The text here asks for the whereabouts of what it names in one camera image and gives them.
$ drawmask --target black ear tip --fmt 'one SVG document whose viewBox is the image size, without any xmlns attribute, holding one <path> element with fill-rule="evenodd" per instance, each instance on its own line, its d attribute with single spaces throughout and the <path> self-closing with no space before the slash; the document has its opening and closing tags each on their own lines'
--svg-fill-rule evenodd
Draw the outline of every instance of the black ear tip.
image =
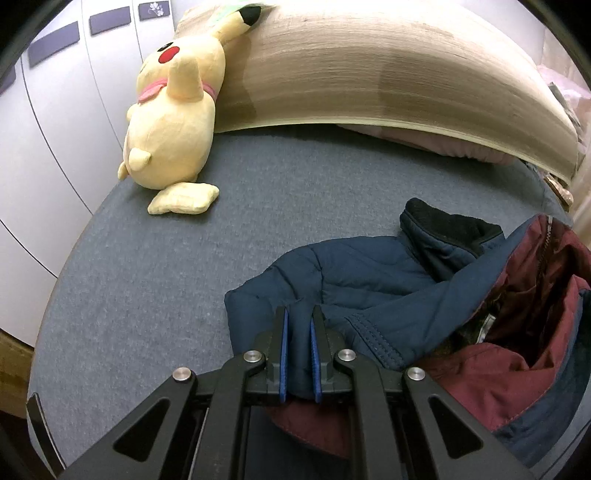
<svg viewBox="0 0 591 480">
<path fill-rule="evenodd" d="M 239 12 L 240 12 L 240 15 L 241 15 L 244 23 L 246 25 L 248 25 L 249 27 L 251 27 L 256 23 L 256 21 L 261 16 L 261 7 L 259 7 L 257 5 L 242 7 L 239 10 Z"/>
</svg>

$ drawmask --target stuffed toy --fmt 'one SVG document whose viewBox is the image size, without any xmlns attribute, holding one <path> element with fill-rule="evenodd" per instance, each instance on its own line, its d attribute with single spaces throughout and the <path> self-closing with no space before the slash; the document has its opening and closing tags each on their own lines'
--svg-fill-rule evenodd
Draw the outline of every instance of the stuffed toy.
<svg viewBox="0 0 591 480">
<path fill-rule="evenodd" d="M 214 185 L 194 182 L 212 144 L 215 101 L 226 69 L 223 46 L 260 15 L 259 6 L 243 7 L 205 35 L 167 43 L 142 65 L 138 103 L 127 112 L 118 178 L 130 175 L 139 185 L 160 190 L 148 213 L 203 213 L 219 195 Z"/>
</svg>

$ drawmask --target bolt head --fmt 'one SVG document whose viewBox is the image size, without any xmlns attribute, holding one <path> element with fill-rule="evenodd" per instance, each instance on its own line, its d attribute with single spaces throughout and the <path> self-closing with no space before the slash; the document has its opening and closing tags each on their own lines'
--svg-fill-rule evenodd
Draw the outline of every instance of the bolt head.
<svg viewBox="0 0 591 480">
<path fill-rule="evenodd" d="M 352 362 L 357 357 L 357 354 L 348 348 L 345 348 L 339 352 L 339 358 L 343 362 Z"/>
<path fill-rule="evenodd" d="M 421 381 L 425 378 L 425 370 L 419 367 L 411 367 L 407 370 L 407 375 L 411 380 L 415 382 Z"/>
<path fill-rule="evenodd" d="M 177 382 L 186 382 L 189 378 L 191 378 L 191 369 L 187 367 L 178 367 L 173 372 L 173 378 Z"/>
<path fill-rule="evenodd" d="M 258 350 L 249 350 L 243 355 L 243 358 L 246 362 L 255 364 L 262 359 L 262 353 Z"/>
</svg>

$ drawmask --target blue gripper pad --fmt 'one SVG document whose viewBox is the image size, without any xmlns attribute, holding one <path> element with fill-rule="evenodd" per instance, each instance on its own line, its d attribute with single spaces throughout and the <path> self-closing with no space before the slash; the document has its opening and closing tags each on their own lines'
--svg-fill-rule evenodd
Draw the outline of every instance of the blue gripper pad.
<svg viewBox="0 0 591 480">
<path fill-rule="evenodd" d="M 322 387 L 320 385 L 320 355 L 318 353 L 318 343 L 316 342 L 316 329 L 314 328 L 314 319 L 310 321 L 310 342 L 312 350 L 312 384 L 314 386 L 314 400 L 320 403 L 322 400 Z"/>
<path fill-rule="evenodd" d="M 283 315 L 283 336 L 281 338 L 281 360 L 279 363 L 279 401 L 285 403 L 287 398 L 287 309 Z"/>
</svg>

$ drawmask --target wardrobe door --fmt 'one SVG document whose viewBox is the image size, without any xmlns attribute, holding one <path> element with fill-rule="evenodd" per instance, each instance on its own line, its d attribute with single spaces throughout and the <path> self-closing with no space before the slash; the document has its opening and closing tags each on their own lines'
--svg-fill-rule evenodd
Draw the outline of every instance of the wardrobe door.
<svg viewBox="0 0 591 480">
<path fill-rule="evenodd" d="M 170 2 L 145 2 L 133 0 L 135 28 L 138 31 L 139 49 L 145 60 L 148 55 L 173 39 L 174 25 Z"/>
<path fill-rule="evenodd" d="M 96 86 L 84 21 L 80 0 L 73 0 L 39 33 L 22 63 L 47 144 L 94 212 L 117 182 L 122 148 Z"/>
<path fill-rule="evenodd" d="M 58 275 L 90 217 L 39 129 L 19 60 L 0 93 L 0 220 Z M 12 275 L 0 265 L 1 277 Z"/>
<path fill-rule="evenodd" d="M 0 224 L 0 329 L 31 346 L 56 283 Z"/>
<path fill-rule="evenodd" d="M 84 38 L 96 85 L 122 147 L 142 65 L 131 0 L 82 0 Z"/>
</svg>

